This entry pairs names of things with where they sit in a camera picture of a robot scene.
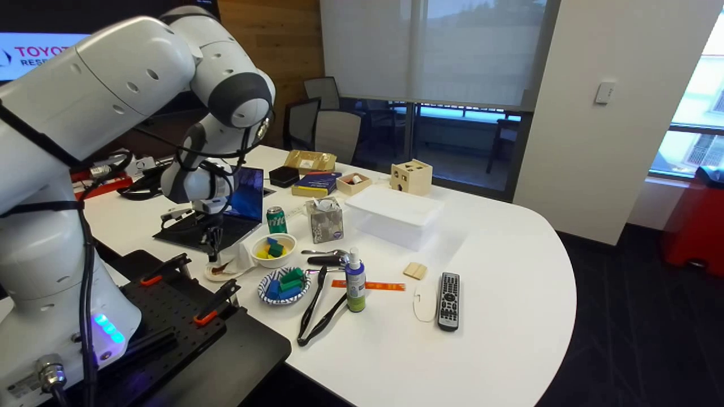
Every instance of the remote control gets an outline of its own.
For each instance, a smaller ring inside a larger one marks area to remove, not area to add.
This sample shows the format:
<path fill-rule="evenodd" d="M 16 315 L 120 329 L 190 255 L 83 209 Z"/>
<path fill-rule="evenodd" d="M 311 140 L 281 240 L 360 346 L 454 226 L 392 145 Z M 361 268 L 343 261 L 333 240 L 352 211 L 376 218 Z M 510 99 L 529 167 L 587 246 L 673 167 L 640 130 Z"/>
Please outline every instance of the remote control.
<path fill-rule="evenodd" d="M 437 326 L 447 333 L 458 326 L 458 276 L 449 271 L 438 278 Z"/>

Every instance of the office chair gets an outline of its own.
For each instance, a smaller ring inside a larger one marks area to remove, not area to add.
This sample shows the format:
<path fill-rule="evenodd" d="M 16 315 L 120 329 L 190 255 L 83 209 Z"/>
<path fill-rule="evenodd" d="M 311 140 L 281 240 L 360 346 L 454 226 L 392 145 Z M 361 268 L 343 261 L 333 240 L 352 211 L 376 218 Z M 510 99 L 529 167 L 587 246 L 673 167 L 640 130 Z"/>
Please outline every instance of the office chair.
<path fill-rule="evenodd" d="M 517 142 L 517 127 L 521 127 L 521 123 L 509 121 L 509 115 L 504 115 L 501 121 L 498 121 L 498 130 L 496 130 L 496 139 L 493 139 L 491 157 L 488 157 L 488 167 L 483 171 L 486 174 L 491 174 L 493 163 L 496 163 L 496 162 L 499 159 L 499 154 L 501 154 L 501 148 Z"/>
<path fill-rule="evenodd" d="M 340 163 L 352 163 L 360 140 L 361 115 L 351 112 L 319 112 L 315 149 L 335 154 Z"/>
<path fill-rule="evenodd" d="M 315 125 L 321 99 L 301 99 L 285 108 L 285 149 L 315 149 Z"/>
<path fill-rule="evenodd" d="M 341 97 L 335 77 L 319 77 L 303 82 L 303 92 L 308 93 L 308 99 L 319 97 L 323 112 L 340 112 Z"/>

